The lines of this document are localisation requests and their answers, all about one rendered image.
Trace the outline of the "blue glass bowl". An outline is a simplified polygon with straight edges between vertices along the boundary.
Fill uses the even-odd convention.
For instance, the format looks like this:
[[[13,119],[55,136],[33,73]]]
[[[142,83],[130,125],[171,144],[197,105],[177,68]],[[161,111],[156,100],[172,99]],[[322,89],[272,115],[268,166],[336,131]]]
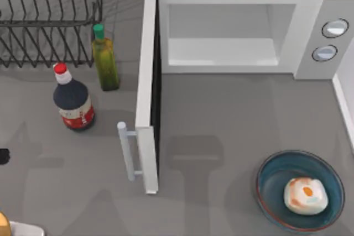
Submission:
[[[278,151],[259,166],[254,191],[263,214],[280,228],[312,233],[333,225],[345,206],[345,188],[334,168],[302,150]]]

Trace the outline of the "white microwave door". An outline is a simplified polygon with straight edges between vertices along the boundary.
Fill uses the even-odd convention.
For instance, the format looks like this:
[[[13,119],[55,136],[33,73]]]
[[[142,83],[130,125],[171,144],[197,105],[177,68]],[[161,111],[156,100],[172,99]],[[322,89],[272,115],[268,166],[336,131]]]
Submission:
[[[144,0],[135,129],[146,194],[159,190],[160,29],[158,0]]]

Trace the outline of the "dark sauce bottle red cap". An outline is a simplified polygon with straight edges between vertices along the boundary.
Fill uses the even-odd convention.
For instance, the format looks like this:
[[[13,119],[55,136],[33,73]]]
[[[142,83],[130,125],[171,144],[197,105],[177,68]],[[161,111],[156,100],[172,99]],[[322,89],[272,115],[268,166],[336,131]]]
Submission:
[[[88,88],[72,77],[65,63],[55,64],[53,70],[57,81],[53,101],[63,123],[75,131],[88,129],[95,121],[95,110]]]

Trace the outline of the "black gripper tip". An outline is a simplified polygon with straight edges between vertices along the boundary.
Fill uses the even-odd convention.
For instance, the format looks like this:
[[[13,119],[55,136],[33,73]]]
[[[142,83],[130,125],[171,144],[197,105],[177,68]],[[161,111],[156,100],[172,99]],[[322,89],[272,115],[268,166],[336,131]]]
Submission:
[[[5,165],[11,158],[10,151],[8,149],[0,149],[0,165]]]

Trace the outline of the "yellow rounded object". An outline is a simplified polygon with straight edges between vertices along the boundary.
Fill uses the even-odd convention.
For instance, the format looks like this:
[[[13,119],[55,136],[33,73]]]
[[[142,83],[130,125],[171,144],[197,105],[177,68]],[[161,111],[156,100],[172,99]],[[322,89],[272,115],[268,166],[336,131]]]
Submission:
[[[10,222],[6,215],[0,211],[0,236],[12,236]]]

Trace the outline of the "pale grey rounded box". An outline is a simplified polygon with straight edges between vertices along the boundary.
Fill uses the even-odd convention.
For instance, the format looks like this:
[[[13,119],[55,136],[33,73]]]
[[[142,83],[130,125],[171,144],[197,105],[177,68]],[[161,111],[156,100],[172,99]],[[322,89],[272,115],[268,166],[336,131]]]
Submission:
[[[12,236],[46,236],[45,230],[37,225],[9,221]]]

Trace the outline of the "large microwave knob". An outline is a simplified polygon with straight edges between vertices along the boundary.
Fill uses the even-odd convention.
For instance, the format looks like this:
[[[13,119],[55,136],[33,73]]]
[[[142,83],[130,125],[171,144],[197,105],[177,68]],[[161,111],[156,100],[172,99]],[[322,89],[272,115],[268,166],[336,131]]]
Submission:
[[[349,29],[347,20],[339,18],[337,20],[329,21],[322,27],[322,35],[326,38],[337,38],[344,35]]]

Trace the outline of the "pale microwave oven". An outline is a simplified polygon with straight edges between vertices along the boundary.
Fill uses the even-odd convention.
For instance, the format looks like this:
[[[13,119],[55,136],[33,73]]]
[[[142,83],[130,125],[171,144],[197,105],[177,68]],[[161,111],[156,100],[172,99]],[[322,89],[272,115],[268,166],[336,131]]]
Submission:
[[[354,38],[354,0],[159,0],[162,71],[292,74],[329,80]],[[325,23],[349,23],[337,38]],[[313,60],[322,46],[337,47],[326,62]]]

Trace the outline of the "white bread with orange spot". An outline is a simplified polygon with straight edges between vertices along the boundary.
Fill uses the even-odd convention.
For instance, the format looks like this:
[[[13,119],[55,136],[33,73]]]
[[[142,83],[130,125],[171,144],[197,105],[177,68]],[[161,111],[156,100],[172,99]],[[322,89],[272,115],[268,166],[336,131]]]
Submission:
[[[285,185],[283,198],[287,209],[304,216],[319,214],[329,204],[322,182],[309,177],[291,179]]]

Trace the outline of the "green oil bottle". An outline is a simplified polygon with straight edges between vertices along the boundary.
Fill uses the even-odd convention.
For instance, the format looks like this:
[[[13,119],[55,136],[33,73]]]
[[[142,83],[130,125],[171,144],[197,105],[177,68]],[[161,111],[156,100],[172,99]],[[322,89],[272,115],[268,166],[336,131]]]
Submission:
[[[92,56],[97,69],[100,86],[103,91],[119,89],[119,77],[113,51],[113,42],[105,37],[104,25],[93,26]]]

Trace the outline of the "small microwave knob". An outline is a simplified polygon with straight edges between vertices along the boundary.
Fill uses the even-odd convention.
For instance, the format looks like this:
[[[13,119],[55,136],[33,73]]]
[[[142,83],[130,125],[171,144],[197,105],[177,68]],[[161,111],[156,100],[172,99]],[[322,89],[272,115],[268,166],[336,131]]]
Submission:
[[[312,53],[313,60],[317,62],[326,62],[333,59],[337,54],[337,47],[326,45],[316,48]]]

